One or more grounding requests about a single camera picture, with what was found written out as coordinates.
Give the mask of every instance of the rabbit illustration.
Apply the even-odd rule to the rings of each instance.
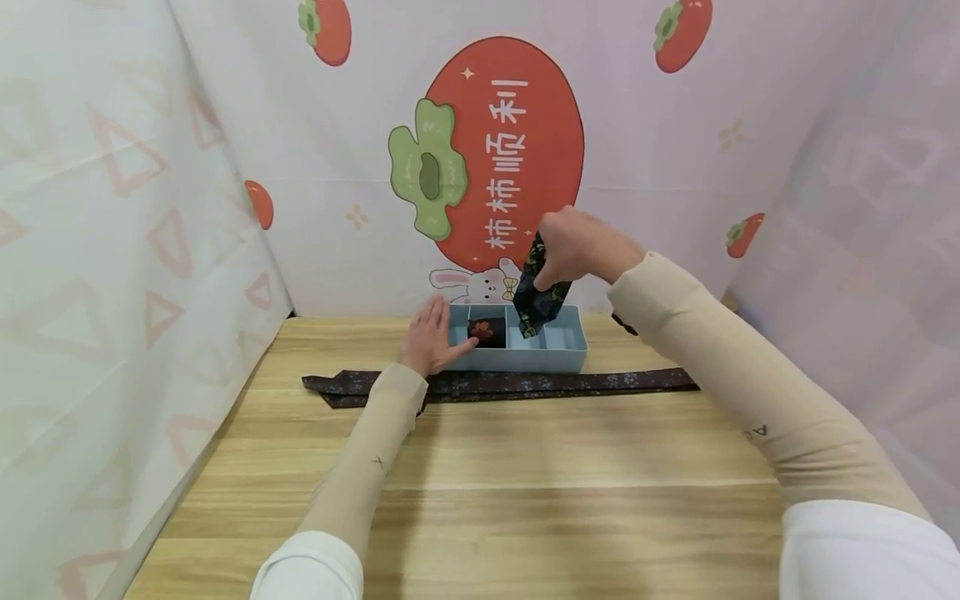
[[[480,273],[459,269],[437,269],[430,272],[430,285],[437,289],[458,288],[460,294],[452,301],[462,304],[506,304],[514,299],[516,285],[520,283],[520,269],[506,256],[500,259],[499,268]]]

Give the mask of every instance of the table surface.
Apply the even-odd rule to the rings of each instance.
[[[584,317],[585,372],[673,366]],[[358,410],[300,377],[378,370],[400,319],[285,322],[127,600],[243,599]],[[431,405],[374,519],[366,598],[775,598],[780,500],[704,394]]]

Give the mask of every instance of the right hand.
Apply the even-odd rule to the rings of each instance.
[[[646,254],[626,233],[573,206],[544,214],[539,231],[546,247],[546,263],[534,280],[540,291],[586,275],[613,285]]]

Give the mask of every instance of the backdrop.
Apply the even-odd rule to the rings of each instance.
[[[960,6],[882,5],[733,290],[960,540]]]
[[[870,2],[172,0],[298,314],[508,302],[576,204],[717,296]],[[609,311],[602,286],[571,301]]]
[[[4,1],[0,56],[0,598],[91,600],[290,304],[162,0]]]

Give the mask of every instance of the light blue organizer box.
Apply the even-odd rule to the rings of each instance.
[[[580,372],[587,359],[587,338],[580,310],[566,305],[540,333],[524,340],[512,304],[450,304],[450,344],[464,342],[473,319],[507,318],[507,347],[477,348],[447,367],[449,371]]]

